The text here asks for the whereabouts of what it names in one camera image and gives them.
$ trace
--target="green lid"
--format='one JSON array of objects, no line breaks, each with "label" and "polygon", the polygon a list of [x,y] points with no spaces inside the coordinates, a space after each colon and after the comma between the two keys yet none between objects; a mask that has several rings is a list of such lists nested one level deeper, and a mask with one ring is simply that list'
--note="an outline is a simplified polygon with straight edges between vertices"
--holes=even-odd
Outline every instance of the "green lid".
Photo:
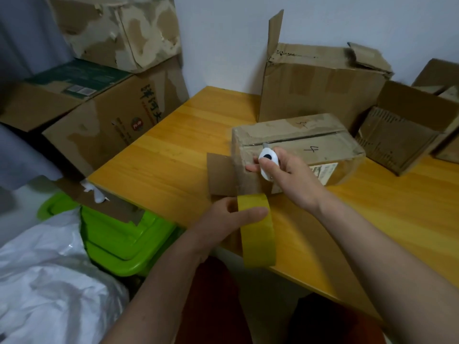
[{"label": "green lid", "polygon": [[[46,220],[78,206],[77,202],[60,192],[43,203],[37,217]],[[149,211],[136,226],[82,206],[81,220],[81,237],[91,260],[123,277],[141,271],[145,274],[145,269],[152,266],[152,258],[176,229],[175,224]]]}]

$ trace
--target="forearm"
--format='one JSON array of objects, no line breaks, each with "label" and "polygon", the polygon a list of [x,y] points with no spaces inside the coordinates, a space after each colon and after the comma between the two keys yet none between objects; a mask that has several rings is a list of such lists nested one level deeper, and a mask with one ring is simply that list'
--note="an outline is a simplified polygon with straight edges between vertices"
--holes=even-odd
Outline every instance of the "forearm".
[{"label": "forearm", "polygon": [[203,256],[185,232],[156,262],[145,282],[108,332],[104,344],[172,342],[193,277]]},{"label": "forearm", "polygon": [[320,200],[314,215],[403,343],[459,338],[459,292],[446,279],[331,193]]}]

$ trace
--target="wooden table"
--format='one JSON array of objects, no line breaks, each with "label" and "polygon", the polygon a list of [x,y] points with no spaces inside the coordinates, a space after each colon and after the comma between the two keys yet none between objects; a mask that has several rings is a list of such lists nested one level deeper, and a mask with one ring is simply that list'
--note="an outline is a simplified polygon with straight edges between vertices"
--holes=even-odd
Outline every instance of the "wooden table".
[{"label": "wooden table", "polygon": [[[187,226],[211,204],[206,153],[229,155],[231,127],[255,122],[259,97],[206,87],[89,177],[94,184]],[[329,187],[379,229],[459,286],[459,165],[426,157],[397,177],[366,159]],[[344,256],[311,215],[283,195],[269,199],[273,272],[379,317]],[[297,227],[302,227],[305,236]],[[226,247],[240,253],[237,239]]]}]

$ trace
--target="packing tape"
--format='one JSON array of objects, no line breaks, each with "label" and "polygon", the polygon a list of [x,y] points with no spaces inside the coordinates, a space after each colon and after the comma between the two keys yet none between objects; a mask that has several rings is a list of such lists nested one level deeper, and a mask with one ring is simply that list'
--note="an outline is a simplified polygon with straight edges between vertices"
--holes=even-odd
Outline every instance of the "packing tape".
[{"label": "packing tape", "polygon": [[271,209],[266,195],[262,193],[239,195],[237,205],[239,211],[256,206],[264,206],[269,210],[268,215],[260,222],[240,228],[244,266],[247,268],[274,266],[276,264],[276,244]]}]

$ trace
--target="white plastic bag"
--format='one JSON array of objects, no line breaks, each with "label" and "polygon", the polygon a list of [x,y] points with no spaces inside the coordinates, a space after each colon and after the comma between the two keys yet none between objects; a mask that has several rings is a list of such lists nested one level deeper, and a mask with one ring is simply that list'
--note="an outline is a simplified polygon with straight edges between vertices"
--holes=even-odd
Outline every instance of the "white plastic bag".
[{"label": "white plastic bag", "polygon": [[129,301],[91,264],[79,208],[30,228],[0,249],[0,338],[10,343],[99,343]]}]

